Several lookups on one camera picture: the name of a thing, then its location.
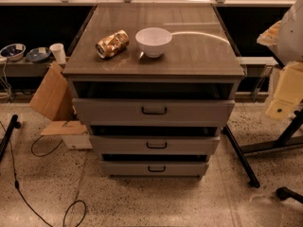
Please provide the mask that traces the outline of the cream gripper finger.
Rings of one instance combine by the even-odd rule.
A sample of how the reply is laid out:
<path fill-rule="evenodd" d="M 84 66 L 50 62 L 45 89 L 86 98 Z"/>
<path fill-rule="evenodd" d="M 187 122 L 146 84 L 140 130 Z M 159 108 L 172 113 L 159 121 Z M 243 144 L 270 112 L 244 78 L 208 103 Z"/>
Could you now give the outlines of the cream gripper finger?
<path fill-rule="evenodd" d="M 303 62 L 290 61 L 280 72 L 277 86 L 265 114 L 285 119 L 303 100 Z"/>

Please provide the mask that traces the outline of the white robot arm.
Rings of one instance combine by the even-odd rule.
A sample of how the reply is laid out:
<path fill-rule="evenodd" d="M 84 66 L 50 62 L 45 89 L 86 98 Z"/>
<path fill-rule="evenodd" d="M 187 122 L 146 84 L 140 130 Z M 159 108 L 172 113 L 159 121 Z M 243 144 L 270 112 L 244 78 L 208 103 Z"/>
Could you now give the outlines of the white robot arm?
<path fill-rule="evenodd" d="M 277 86 L 265 114 L 285 119 L 303 100 L 303 0 L 296 0 L 283 18 L 257 38 L 282 62 Z"/>

